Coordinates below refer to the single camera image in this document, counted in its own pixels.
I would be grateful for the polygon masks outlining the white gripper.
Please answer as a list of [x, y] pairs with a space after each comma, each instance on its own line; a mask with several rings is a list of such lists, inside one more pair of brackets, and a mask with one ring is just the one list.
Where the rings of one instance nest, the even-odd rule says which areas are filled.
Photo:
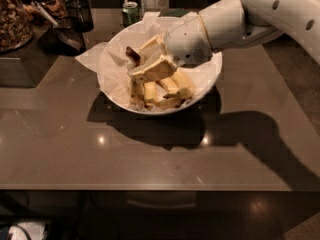
[[[172, 76], [178, 65], [165, 54], [165, 47], [180, 65], [198, 66], [212, 58], [212, 50], [206, 29], [199, 14], [186, 14], [177, 18], [166, 30], [164, 37], [156, 34], [138, 50], [141, 63], [128, 72], [138, 83], [156, 82]], [[152, 55], [160, 57], [146, 62]]]

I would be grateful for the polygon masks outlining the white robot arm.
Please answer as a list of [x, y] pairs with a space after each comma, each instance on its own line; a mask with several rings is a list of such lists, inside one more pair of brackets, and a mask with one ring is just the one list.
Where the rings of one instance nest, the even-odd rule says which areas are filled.
[[180, 66], [206, 63], [216, 52], [266, 43], [283, 33], [320, 63], [320, 0], [221, 0], [190, 12], [145, 43], [149, 58], [128, 75], [158, 81]]

